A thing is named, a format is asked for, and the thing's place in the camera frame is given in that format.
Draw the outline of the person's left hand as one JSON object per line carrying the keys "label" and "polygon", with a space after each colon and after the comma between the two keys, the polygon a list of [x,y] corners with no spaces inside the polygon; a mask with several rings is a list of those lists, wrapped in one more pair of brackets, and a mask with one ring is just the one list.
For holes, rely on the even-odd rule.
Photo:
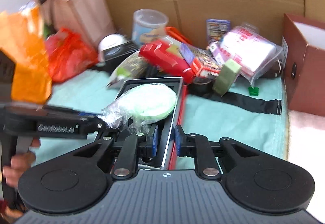
{"label": "person's left hand", "polygon": [[[10,165],[4,166],[2,170],[2,177],[5,179],[7,186],[13,189],[17,188],[19,178],[32,166],[35,160],[35,153],[30,150],[13,156]],[[21,212],[6,207],[1,211],[1,223],[11,223],[21,215]]]}

